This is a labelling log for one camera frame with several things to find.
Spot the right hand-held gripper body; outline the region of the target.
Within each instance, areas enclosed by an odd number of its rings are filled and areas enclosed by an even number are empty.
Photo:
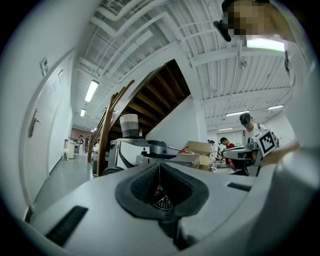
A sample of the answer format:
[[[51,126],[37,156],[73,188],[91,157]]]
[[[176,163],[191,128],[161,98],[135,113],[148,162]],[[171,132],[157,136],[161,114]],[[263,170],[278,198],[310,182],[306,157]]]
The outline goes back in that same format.
[[[249,149],[249,152],[246,153],[247,173],[251,177],[257,177],[265,157],[276,148],[272,132],[266,129],[250,137],[246,147]]]

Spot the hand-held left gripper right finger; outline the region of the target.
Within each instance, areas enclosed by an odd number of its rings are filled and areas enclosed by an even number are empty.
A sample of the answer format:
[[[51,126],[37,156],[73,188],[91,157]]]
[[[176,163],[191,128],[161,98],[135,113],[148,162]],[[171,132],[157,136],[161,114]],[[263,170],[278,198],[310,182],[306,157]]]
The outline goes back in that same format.
[[[159,178],[172,203],[169,216],[160,226],[179,250],[221,228],[256,181],[254,177],[196,170],[175,163],[161,164]]]

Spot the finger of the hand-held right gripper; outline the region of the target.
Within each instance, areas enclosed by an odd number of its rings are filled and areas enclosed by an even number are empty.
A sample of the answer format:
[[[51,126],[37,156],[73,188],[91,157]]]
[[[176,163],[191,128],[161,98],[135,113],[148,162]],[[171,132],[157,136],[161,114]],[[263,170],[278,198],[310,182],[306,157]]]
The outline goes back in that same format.
[[[224,149],[222,151],[222,157],[226,159],[245,159],[246,157],[249,157],[249,153],[252,150],[248,147],[233,147],[233,148],[228,148]]]

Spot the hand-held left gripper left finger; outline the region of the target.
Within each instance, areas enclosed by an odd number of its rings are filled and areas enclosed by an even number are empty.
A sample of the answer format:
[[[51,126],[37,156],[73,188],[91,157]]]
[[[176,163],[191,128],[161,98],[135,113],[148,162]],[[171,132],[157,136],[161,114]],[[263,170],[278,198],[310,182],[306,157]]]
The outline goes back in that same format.
[[[172,256],[178,249],[155,220],[135,218],[117,202],[119,182],[140,171],[133,167],[83,183],[56,201],[31,225],[46,235],[74,206],[88,211],[66,242],[64,249],[75,256]]]

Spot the person's right forearm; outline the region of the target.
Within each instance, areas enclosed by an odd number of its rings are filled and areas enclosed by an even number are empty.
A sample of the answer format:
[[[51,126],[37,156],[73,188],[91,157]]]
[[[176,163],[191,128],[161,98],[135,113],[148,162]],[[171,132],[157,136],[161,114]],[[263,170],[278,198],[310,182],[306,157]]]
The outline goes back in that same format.
[[[283,147],[276,148],[264,157],[261,167],[277,164],[286,154],[295,152],[299,148],[300,144],[297,140],[293,140]]]

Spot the brown cardboard box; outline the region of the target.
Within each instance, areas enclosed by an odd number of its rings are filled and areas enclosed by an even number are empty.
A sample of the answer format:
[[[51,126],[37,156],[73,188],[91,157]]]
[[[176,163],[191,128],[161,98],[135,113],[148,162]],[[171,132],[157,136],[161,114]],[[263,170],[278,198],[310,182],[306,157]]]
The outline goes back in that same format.
[[[210,171],[211,169],[211,145],[209,143],[188,141],[187,143],[189,153],[178,153],[182,156],[195,157],[195,169],[202,171]]]

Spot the person's white clothing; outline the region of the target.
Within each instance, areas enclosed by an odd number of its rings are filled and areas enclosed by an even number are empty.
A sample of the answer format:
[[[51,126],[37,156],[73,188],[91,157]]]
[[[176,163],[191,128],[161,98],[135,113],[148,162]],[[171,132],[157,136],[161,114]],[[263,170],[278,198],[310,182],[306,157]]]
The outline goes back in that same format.
[[[302,148],[320,148],[320,60],[305,37],[292,42],[276,34],[284,43],[284,71],[292,99],[284,113]]]

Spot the white robot with black band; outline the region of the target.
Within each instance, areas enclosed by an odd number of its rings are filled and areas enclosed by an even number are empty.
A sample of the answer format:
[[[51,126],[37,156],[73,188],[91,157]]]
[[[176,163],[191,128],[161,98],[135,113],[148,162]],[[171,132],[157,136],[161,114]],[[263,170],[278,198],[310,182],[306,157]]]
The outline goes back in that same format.
[[[118,138],[110,143],[107,167],[101,175],[116,173],[136,166],[136,157],[150,153],[150,145],[145,139]]]

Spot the white cabinet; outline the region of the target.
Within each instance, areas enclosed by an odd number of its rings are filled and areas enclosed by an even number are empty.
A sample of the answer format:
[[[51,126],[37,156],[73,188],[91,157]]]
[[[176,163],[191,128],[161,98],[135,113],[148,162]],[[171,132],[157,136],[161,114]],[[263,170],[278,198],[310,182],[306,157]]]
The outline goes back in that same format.
[[[76,145],[76,143],[73,140],[66,139],[64,141],[64,149],[63,150],[64,150],[64,155],[67,158],[67,160],[74,158],[75,145]]]

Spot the silver rice cooker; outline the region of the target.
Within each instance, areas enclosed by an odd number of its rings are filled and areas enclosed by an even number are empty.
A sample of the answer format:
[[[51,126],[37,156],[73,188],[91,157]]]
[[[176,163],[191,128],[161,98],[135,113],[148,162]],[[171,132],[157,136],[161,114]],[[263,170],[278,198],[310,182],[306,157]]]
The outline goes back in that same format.
[[[157,155],[166,155],[167,154],[167,145],[164,141],[158,140],[147,140],[149,144],[149,152]]]

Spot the grey woven basket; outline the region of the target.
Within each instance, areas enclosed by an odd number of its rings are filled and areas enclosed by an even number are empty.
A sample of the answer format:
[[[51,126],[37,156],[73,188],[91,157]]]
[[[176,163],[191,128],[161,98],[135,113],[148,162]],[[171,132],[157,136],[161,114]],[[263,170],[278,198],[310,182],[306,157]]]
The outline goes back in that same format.
[[[137,114],[121,114],[119,121],[123,138],[139,136],[139,119]]]

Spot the wooden staircase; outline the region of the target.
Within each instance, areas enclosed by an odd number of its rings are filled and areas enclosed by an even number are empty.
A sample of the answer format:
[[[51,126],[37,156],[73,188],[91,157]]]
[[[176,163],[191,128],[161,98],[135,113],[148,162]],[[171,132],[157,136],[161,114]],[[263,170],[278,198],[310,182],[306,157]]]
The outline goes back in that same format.
[[[103,170],[108,166],[111,142],[124,138],[120,124],[121,115],[138,115],[139,131],[142,129],[143,132],[142,137],[126,139],[162,142],[162,139],[150,139],[147,135],[154,128],[159,127],[160,122],[191,95],[186,80],[174,59],[150,72],[128,97],[124,106],[121,106],[120,100],[129,88],[130,86],[127,85],[119,93],[112,95],[94,135],[90,138],[87,160],[92,163],[94,177],[102,176]]]

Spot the wall switch panel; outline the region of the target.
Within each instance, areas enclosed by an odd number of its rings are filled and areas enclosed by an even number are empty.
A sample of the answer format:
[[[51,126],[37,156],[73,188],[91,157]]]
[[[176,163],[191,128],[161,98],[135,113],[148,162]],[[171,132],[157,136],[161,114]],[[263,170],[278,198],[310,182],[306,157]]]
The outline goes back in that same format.
[[[41,74],[42,76],[46,76],[47,73],[49,72],[49,62],[48,62],[48,58],[47,57],[44,57],[40,63],[40,70],[41,70]]]

